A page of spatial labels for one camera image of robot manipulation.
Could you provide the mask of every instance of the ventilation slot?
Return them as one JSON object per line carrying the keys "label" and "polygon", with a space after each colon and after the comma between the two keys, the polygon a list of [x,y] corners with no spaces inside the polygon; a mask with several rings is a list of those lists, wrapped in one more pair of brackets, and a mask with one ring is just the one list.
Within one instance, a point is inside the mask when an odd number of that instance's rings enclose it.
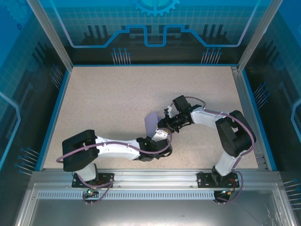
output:
{"label": "ventilation slot", "polygon": [[[39,191],[39,199],[81,200],[86,191]],[[99,191],[88,200],[96,200],[102,196]],[[212,200],[214,191],[109,191],[107,200]]]}

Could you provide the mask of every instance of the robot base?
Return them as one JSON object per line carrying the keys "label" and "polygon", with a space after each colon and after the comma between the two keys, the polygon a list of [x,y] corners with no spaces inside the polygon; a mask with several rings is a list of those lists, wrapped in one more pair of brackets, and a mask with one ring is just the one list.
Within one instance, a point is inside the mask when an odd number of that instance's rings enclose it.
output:
{"label": "robot base", "polygon": [[235,188],[239,187],[238,176],[236,173],[230,173],[221,177],[221,181],[218,184],[213,180],[212,173],[199,172],[197,174],[198,188],[233,188],[233,183],[230,179],[235,181]]}
{"label": "robot base", "polygon": [[[114,174],[113,173],[98,173],[94,180],[87,181],[86,183],[90,184],[91,186],[93,186],[93,185],[96,186],[96,185],[106,184],[106,183],[109,183],[111,181],[114,181]],[[74,176],[73,176],[73,180],[72,180],[72,187],[74,187],[74,188],[83,188],[83,187],[87,187],[87,186],[82,184],[79,177],[75,173]]]}

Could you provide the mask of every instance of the metal plate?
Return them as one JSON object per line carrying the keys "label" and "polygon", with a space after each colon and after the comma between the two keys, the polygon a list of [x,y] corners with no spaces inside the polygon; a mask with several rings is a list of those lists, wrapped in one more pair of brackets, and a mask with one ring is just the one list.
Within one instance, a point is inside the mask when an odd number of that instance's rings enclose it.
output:
{"label": "metal plate", "polygon": [[[95,184],[95,185],[102,185],[102,184],[106,184],[110,181],[114,180],[114,174],[113,173],[98,173],[98,180],[99,183]],[[73,180],[72,180],[72,187],[74,188],[87,188],[87,186],[83,185],[79,179],[79,177],[77,176],[77,174],[75,173],[73,176]]]}
{"label": "metal plate", "polygon": [[237,180],[234,186],[239,187],[236,173],[230,173],[222,178],[223,180],[217,185],[212,179],[211,173],[199,172],[197,174],[198,188],[233,188],[233,183],[229,181],[230,179]]}

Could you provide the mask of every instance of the gear graphic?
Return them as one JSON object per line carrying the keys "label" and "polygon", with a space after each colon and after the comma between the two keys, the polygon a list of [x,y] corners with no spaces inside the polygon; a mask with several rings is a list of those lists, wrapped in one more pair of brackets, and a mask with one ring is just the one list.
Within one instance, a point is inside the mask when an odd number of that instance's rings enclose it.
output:
{"label": "gear graphic", "polygon": [[169,10],[175,9],[175,5],[179,4],[179,0],[133,0],[136,9],[141,13],[146,13],[148,16],[163,16],[164,13],[169,13]]}
{"label": "gear graphic", "polygon": [[0,0],[1,3],[7,7],[10,15],[19,23],[27,16],[26,0]]}

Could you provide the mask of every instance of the glass panel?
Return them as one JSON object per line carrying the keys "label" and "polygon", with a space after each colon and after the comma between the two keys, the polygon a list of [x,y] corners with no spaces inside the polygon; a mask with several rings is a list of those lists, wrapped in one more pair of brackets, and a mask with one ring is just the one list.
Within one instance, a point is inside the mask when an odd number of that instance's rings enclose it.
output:
{"label": "glass panel", "polygon": [[13,225],[66,69],[26,1],[0,1],[0,31],[0,219]]}
{"label": "glass panel", "polygon": [[41,3],[74,64],[236,64],[270,0]]}
{"label": "glass panel", "polygon": [[[301,1],[283,1],[246,66],[258,117],[284,182],[301,180],[300,10]],[[298,198],[292,203],[299,203]]]}

